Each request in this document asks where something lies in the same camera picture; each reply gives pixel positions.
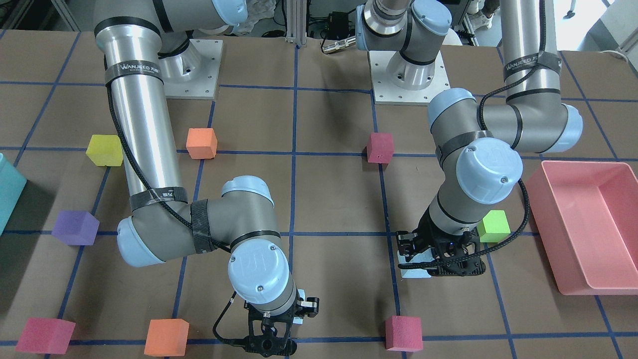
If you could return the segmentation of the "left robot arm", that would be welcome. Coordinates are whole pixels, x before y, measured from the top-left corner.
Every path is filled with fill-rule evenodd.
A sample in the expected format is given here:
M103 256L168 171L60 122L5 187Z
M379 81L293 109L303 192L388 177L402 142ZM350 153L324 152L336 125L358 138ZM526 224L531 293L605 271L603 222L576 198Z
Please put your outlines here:
M560 153L583 132L583 118L561 102L551 0L502 0L503 88L480 102L469 90L445 89L428 104L428 130L445 179L416 229L396 232L398 267L410 277L483 274L481 257L519 236L529 220L520 179L521 153ZM390 84L407 91L428 88L453 17L437 0L369 0L357 8L357 47L394 53ZM520 227L481 250L477 225L518 185Z

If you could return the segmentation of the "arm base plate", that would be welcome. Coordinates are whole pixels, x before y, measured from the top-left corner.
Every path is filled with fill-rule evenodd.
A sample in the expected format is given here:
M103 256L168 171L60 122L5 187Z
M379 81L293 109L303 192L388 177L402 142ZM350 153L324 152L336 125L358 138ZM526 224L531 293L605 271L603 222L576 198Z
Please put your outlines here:
M166 97L214 100L223 47L220 39L191 39L182 53L160 59Z
M428 105L450 88L441 53L434 63L408 63L397 51L369 51L374 100L387 105Z

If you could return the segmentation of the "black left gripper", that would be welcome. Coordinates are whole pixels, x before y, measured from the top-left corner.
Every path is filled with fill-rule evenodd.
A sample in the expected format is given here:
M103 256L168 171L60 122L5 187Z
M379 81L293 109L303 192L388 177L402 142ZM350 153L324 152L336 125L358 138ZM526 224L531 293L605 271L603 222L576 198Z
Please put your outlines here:
M466 259L459 263L447 263L452 259L466 257L469 250L480 246L477 231L465 230L461 235L453 235L440 230L427 209L417 229L396 232L398 267L402 277L421 277L419 271L430 276L477 276L485 272L486 266L480 257Z

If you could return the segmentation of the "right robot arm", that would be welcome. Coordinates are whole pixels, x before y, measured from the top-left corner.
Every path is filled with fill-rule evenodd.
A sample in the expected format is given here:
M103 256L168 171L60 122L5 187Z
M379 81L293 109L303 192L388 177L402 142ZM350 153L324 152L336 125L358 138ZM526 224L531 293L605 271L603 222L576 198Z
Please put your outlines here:
M274 202L258 177L236 177L220 198L189 202L177 163L164 82L166 60L190 46L189 30L236 26L244 0L99 0L94 36L104 54L109 110L128 160L132 216L118 248L134 267L225 250L234 294L245 301L248 335L225 345L263 357L291 356L292 325L319 313L298 289L281 247Z

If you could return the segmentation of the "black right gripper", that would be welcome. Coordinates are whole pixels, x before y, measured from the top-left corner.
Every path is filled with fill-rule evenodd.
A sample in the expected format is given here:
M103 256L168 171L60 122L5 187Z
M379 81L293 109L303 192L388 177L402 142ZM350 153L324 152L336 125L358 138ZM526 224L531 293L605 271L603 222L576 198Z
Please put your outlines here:
M319 298L306 296L305 291L299 289L292 306L282 314L264 314L248 302L244 302L244 308L248 310L249 331L243 339L244 350L263 357L285 357L297 350L297 344L291 339L293 315L300 313L314 318L319 313Z

